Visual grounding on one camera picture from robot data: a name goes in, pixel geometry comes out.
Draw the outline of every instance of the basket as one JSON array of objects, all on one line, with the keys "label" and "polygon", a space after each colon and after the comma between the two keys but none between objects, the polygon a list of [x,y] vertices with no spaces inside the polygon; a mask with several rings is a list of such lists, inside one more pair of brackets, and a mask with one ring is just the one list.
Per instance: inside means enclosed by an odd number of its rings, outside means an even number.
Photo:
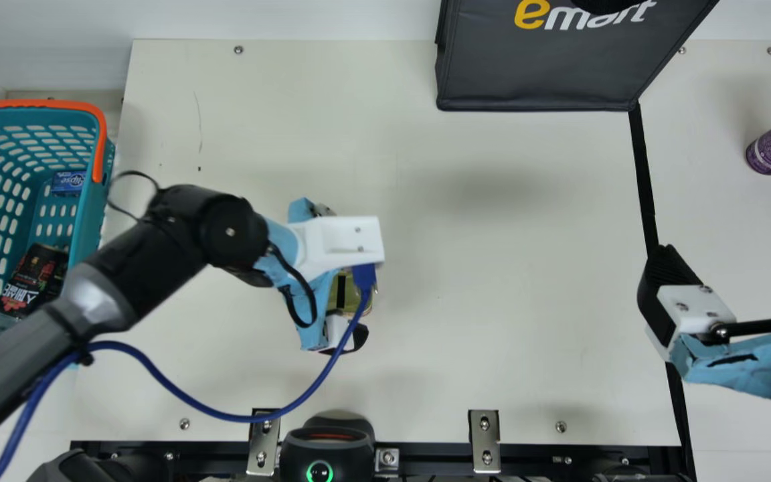
[{"label": "basket", "polygon": [[[115,147],[97,107],[64,100],[0,100],[0,294],[33,243],[97,250]],[[82,193],[50,194],[58,171],[87,171]]]}]

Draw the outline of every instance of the metal plate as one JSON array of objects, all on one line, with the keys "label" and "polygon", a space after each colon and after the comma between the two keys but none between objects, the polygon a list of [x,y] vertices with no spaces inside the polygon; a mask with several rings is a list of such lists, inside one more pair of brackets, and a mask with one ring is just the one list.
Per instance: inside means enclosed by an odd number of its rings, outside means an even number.
[{"label": "metal plate", "polygon": [[499,411],[469,410],[468,436],[475,473],[500,473]]},{"label": "metal plate", "polygon": [[[255,410],[253,415],[270,414],[270,410]],[[276,469],[276,450],[278,449],[278,431],[281,418],[267,420],[260,424],[251,424],[248,434],[248,475],[272,476]]]}]

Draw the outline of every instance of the white plastic mount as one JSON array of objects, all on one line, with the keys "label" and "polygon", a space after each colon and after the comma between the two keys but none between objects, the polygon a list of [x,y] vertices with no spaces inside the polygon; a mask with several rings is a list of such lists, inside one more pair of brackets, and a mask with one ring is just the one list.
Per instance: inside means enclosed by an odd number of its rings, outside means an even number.
[{"label": "white plastic mount", "polygon": [[306,280],[333,269],[386,260],[376,216],[321,216],[287,228],[299,244],[294,268]]},{"label": "white plastic mount", "polygon": [[651,327],[646,328],[651,342],[665,361],[670,360],[671,351],[680,333],[707,333],[713,324],[737,323],[737,317],[734,317],[731,309],[710,287],[667,285],[660,287],[656,298],[675,325],[674,335],[667,347],[663,347]]}]

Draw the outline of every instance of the white tabletop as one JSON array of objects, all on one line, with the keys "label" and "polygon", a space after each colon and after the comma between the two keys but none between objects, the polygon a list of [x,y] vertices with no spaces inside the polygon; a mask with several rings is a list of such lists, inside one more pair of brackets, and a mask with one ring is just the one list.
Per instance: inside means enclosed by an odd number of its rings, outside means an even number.
[{"label": "white tabletop", "polygon": [[[243,195],[275,220],[302,195],[379,216],[370,339],[282,427],[343,408],[380,440],[468,442],[467,410],[492,408],[504,443],[679,443],[634,302],[645,244],[626,114],[440,112],[429,42],[241,43],[135,42],[117,169]],[[112,196],[140,212],[149,194],[133,179]],[[129,223],[109,213],[105,237]],[[327,361],[298,349],[278,293],[214,268],[111,338],[241,414],[290,402]],[[80,370],[76,396],[74,439],[248,434],[120,354]]]},{"label": "white tabletop", "polygon": [[[771,317],[771,176],[743,154],[771,129],[768,46],[689,42],[642,98],[660,242],[674,244],[740,321]],[[738,470],[734,480],[771,470],[770,400],[703,385],[687,385],[686,400],[705,467],[721,460]]]}]

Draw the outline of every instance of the black base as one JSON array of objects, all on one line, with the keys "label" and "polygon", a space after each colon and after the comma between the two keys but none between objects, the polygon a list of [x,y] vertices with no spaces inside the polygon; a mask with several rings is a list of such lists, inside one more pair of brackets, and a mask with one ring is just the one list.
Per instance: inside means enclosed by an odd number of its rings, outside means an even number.
[{"label": "black base", "polygon": [[[380,448],[400,451],[399,474],[474,476],[471,446],[468,443],[377,443]],[[192,480],[198,477],[227,477],[245,473],[248,443],[245,442],[73,442],[71,449],[83,449],[90,457],[109,459],[138,451],[165,457],[175,475]],[[565,459],[572,460],[566,464]],[[554,482],[590,481],[597,467],[621,464],[652,475],[685,472],[679,447],[639,447],[612,445],[501,445],[500,476],[545,477]]]}]

